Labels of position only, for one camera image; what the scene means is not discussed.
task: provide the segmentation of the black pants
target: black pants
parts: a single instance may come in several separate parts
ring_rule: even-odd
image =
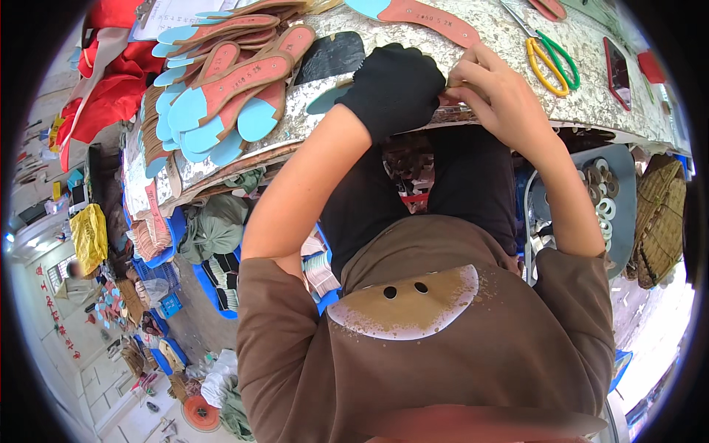
[[[433,146],[435,183],[428,213],[462,218],[489,232],[508,255],[515,254],[515,181],[510,148],[480,125],[437,128]],[[387,226],[410,216],[390,180],[381,148],[372,146],[337,185],[320,216],[333,251],[332,269],[342,268]]]

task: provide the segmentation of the green fabric bag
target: green fabric bag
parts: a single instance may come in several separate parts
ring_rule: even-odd
[[[236,380],[230,377],[227,380],[226,399],[219,412],[219,421],[229,433],[233,434],[237,439],[245,442],[253,442],[253,433],[249,420],[246,418],[244,403],[241,401],[241,393],[236,386]]]
[[[177,245],[178,253],[192,264],[201,264],[213,254],[234,252],[248,212],[246,202],[230,194],[210,197],[203,208],[188,208],[187,230]]]

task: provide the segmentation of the scissors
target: scissors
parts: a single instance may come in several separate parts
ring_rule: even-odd
[[[542,84],[551,92],[560,97],[568,95],[570,89],[578,89],[579,85],[581,84],[579,71],[576,69],[576,65],[574,64],[574,61],[572,60],[571,56],[564,50],[564,48],[556,44],[556,42],[539,32],[538,30],[533,30],[532,28],[530,28],[529,25],[525,23],[524,20],[522,20],[517,14],[515,14],[515,12],[510,8],[510,6],[508,6],[504,1],[500,0],[500,3],[502,3],[502,6],[507,9],[507,12],[510,13],[512,18],[514,18],[515,21],[519,23],[522,29],[527,33],[527,35],[529,35],[529,38],[525,41],[527,45],[527,55],[530,59],[530,65],[532,65],[532,71],[534,71],[537,78],[542,82]],[[539,47],[536,39],[539,39],[544,45],[544,47],[547,48],[548,53],[552,56],[552,59],[554,60],[553,64],[552,61],[549,60],[549,58],[546,56],[546,54],[543,53],[542,48]],[[573,82],[569,80],[568,76],[566,75],[566,72],[564,72],[564,67],[559,61],[557,55],[554,53],[555,50],[566,60],[566,62],[569,63],[571,71],[574,73]],[[537,53],[539,58],[542,59],[544,64],[547,65],[549,69],[554,73],[554,76],[559,79],[559,82],[561,82],[562,84],[561,89],[555,88],[551,83],[547,81],[547,79],[544,78],[544,75],[542,75],[542,72],[537,66],[535,52]]]

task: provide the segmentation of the window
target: window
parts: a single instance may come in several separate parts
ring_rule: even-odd
[[[77,255],[74,254],[71,257],[67,257],[66,259],[63,259],[59,264],[57,265],[57,268],[59,268],[59,274],[62,276],[62,280],[68,279],[69,274],[67,274],[67,265],[69,264],[70,261],[76,260]]]
[[[59,275],[59,269],[56,266],[53,268],[49,268],[47,274],[49,274],[49,281],[52,282],[54,292],[57,293],[59,286],[62,285],[62,281],[64,280],[62,276]]]

